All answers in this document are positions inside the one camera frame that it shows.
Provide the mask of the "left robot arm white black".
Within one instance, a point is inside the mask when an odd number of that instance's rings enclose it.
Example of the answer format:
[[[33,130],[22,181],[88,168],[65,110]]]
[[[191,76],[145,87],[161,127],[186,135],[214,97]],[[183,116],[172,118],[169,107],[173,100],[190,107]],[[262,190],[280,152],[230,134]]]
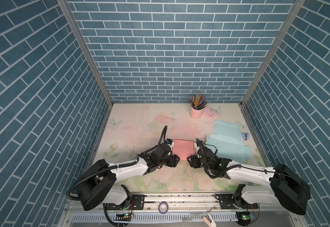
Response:
[[[159,142],[138,155],[132,161],[109,164],[104,159],[95,162],[67,190],[66,198],[80,201],[85,211],[101,203],[111,203],[127,208],[133,195],[125,185],[115,184],[125,179],[144,176],[162,168],[176,167],[180,158],[172,153],[175,142],[166,138],[167,126],[162,130]]]

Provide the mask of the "pink paper box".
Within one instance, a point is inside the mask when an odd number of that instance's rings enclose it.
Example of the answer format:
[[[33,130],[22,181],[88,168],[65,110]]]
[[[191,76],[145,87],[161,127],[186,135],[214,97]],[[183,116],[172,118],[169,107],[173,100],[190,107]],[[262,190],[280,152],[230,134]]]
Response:
[[[187,160],[188,157],[195,155],[195,142],[187,140],[173,140],[174,146],[172,153],[177,155],[180,160]]]

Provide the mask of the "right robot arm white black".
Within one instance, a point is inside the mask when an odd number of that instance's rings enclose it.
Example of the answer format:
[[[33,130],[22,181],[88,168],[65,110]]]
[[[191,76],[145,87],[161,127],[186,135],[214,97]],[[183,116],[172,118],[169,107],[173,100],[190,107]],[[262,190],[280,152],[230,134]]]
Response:
[[[311,197],[310,186],[288,166],[250,166],[219,158],[199,139],[194,147],[196,154],[187,158],[192,168],[203,168],[211,179],[226,178],[242,182],[232,196],[235,207],[246,209],[254,204],[266,203],[281,205],[297,215],[306,214]]]

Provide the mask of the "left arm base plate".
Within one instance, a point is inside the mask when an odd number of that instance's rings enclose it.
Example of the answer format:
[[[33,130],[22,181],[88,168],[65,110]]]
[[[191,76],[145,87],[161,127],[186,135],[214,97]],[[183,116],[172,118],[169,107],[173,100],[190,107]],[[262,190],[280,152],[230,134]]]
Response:
[[[143,210],[145,203],[144,194],[135,194],[131,198],[127,198],[122,204],[106,203],[105,208],[110,211],[125,211],[125,210]]]

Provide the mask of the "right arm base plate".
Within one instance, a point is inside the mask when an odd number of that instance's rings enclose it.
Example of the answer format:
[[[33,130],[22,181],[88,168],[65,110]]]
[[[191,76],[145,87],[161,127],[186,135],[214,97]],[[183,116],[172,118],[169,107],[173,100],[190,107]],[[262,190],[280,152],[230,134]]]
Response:
[[[222,210],[229,209],[258,209],[257,203],[249,204],[242,197],[233,197],[233,194],[215,194],[214,197],[219,201],[220,208]]]

